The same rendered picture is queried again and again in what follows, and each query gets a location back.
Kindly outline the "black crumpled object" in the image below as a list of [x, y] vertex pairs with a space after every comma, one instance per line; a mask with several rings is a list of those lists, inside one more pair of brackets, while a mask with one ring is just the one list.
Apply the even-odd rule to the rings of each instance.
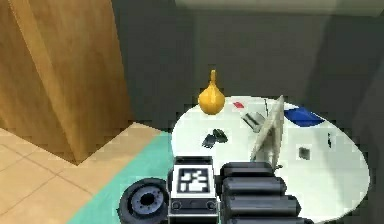
[[221, 129], [214, 129], [211, 134], [208, 134], [202, 142], [205, 148], [212, 148], [216, 143], [226, 143], [228, 137]]

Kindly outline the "yellow gourd-shaped vase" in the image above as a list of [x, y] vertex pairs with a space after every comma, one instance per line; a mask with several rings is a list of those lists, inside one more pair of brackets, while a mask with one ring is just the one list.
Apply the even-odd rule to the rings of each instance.
[[216, 85], [216, 75], [216, 70], [212, 69], [208, 86], [198, 96], [200, 109], [207, 115], [218, 114], [225, 104], [225, 96]]

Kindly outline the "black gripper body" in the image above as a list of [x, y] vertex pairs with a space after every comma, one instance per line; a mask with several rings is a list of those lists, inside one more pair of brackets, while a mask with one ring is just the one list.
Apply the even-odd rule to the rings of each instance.
[[121, 195], [117, 214], [121, 224], [167, 224], [169, 195], [166, 182], [144, 178]]

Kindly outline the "blue flat object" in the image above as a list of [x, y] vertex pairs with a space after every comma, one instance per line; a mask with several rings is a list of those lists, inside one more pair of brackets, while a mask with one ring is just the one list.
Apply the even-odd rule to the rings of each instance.
[[284, 116], [299, 127], [313, 127], [324, 122], [324, 119], [304, 107], [287, 109]]

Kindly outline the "round white table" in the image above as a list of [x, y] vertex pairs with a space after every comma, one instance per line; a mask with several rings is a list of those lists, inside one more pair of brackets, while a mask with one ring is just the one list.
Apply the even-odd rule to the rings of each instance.
[[[240, 102], [243, 109], [233, 103]], [[216, 115], [203, 113], [199, 106], [185, 112], [172, 131], [173, 154], [210, 155], [214, 171], [227, 162], [250, 160], [256, 134], [242, 120], [246, 113], [267, 116], [273, 99], [252, 96], [231, 96]], [[226, 143], [205, 148], [202, 142], [214, 129], [228, 137]], [[332, 148], [327, 144], [331, 134]], [[299, 148], [310, 150], [310, 159], [299, 157]], [[335, 220], [354, 210], [367, 194], [370, 174], [367, 162], [355, 143], [337, 126], [324, 119], [313, 127], [299, 127], [284, 121], [281, 151], [276, 175], [284, 179], [287, 192], [298, 198], [303, 217], [315, 223]]]

